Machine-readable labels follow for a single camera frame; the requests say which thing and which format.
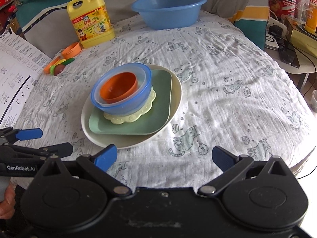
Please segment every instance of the blue bowl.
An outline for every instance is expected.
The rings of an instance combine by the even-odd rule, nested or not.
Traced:
[[[116,103],[114,106],[107,106],[104,107],[100,105],[95,99],[95,92],[99,84],[104,83],[110,76],[114,76],[120,72],[129,72],[129,67],[139,67],[145,72],[145,81],[146,84],[142,87],[142,89],[134,95],[131,99],[125,100],[122,103]],[[90,99],[92,104],[99,108],[100,110],[113,115],[129,115],[133,114],[145,104],[146,100],[148,99],[150,92],[152,89],[152,72],[151,69],[142,63],[127,63],[121,66],[118,66],[106,74],[104,74],[93,86],[93,89],[90,93]]]
[[[185,28],[194,24],[207,0],[137,0],[132,10],[139,12],[146,25],[156,29]]]

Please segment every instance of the round white plate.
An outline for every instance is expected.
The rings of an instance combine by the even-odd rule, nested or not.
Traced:
[[[180,103],[182,101],[182,96],[183,96],[182,84],[180,83],[180,80],[175,75],[175,73],[173,73],[169,69],[164,68],[162,66],[153,65],[153,64],[148,64],[148,67],[151,70],[164,70],[169,72],[172,75],[171,111],[170,111],[170,117],[168,118],[168,121],[166,122],[164,127],[161,128],[158,132],[155,132],[149,135],[109,135],[109,134],[93,133],[89,129],[89,124],[88,124],[91,111],[94,107],[90,101],[90,96],[89,96],[81,112],[81,126],[86,137],[92,143],[103,148],[107,147],[110,144],[116,145],[118,149],[127,149],[131,147],[135,147],[145,143],[146,141],[160,134],[164,130],[164,128],[167,126],[167,124],[171,122],[177,110],[179,109]]]

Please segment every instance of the instruction sheet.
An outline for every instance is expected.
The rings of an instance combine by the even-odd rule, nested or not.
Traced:
[[[11,29],[0,36],[0,129],[14,126],[50,61]]]

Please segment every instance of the yellow stripe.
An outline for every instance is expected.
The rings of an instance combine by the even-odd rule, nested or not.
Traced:
[[[265,20],[267,21],[269,15],[268,6],[265,7],[252,7],[247,6],[244,10],[239,10],[231,18],[228,18],[232,23],[241,18],[250,19],[250,20]]]

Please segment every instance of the side table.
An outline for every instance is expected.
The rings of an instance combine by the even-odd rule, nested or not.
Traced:
[[[302,55],[300,52],[296,51],[296,55],[298,58],[298,62],[300,64],[299,69],[297,69],[296,67],[290,66],[287,63],[284,63],[280,60],[280,55],[278,53],[277,50],[272,50],[269,48],[265,48],[264,51],[272,57],[272,59],[274,61],[276,61],[278,63],[278,65],[285,70],[287,73],[291,73],[291,74],[299,74],[300,75],[300,79],[297,85],[297,89],[299,90],[299,92],[301,91],[301,89],[305,86],[308,75],[310,73],[314,73],[315,72],[315,67],[314,65],[311,63],[310,60],[308,60],[304,55]],[[315,58],[312,55],[309,55],[305,52],[303,52],[304,54],[306,54],[316,65],[317,67],[317,58]]]

